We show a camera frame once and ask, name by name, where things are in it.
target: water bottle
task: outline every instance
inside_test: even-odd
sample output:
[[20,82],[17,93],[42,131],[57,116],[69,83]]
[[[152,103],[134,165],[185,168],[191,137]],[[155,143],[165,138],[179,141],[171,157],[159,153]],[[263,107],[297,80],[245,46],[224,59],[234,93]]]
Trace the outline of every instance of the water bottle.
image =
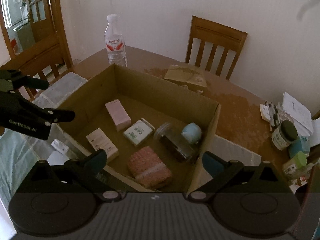
[[125,55],[124,39],[118,29],[117,15],[110,14],[107,17],[108,26],[104,33],[109,63],[121,66],[127,66],[127,57]]

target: small jar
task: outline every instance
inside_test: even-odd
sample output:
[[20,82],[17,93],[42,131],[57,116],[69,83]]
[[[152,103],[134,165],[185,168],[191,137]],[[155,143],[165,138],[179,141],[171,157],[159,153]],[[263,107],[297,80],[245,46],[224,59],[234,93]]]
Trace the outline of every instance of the small jar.
[[298,138],[297,129],[289,120],[284,120],[271,134],[271,140],[279,150],[284,150]]
[[190,160],[196,153],[188,141],[168,122],[156,130],[154,138],[158,139],[179,162]]

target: window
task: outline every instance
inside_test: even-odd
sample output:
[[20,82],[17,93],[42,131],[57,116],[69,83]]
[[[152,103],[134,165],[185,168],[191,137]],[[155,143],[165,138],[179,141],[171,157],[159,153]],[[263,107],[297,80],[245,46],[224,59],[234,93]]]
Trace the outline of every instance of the window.
[[12,26],[12,22],[9,12],[8,0],[1,0],[1,5],[3,11],[4,25],[6,28],[10,28]]

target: table surface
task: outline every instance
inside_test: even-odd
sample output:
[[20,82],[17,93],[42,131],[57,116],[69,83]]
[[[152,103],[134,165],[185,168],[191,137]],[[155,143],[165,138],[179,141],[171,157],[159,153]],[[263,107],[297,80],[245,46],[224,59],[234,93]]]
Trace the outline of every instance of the table surface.
[[[164,77],[169,65],[186,64],[129,46],[126,46],[126,55],[128,67],[160,78]],[[71,70],[90,79],[108,66],[108,54],[103,49]],[[261,155],[262,160],[271,161],[281,171],[289,156],[287,151],[279,151],[272,146],[269,123],[262,120],[259,108],[265,100],[213,73],[205,71],[205,78],[207,90],[202,95],[221,104],[216,134]]]

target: jar lid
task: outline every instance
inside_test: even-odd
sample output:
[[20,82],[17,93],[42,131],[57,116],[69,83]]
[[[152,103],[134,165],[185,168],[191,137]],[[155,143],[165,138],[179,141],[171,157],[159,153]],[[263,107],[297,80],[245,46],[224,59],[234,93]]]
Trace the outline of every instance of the jar lid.
[[162,124],[153,135],[153,138],[156,140],[160,140],[161,136],[163,135],[164,131],[166,131],[168,128],[170,128],[172,125],[169,122],[165,122]]
[[117,15],[116,14],[109,14],[107,16],[107,21],[108,22],[114,22],[117,19]]
[[295,141],[298,138],[298,132],[294,124],[289,120],[284,120],[280,125],[281,131],[289,141]]

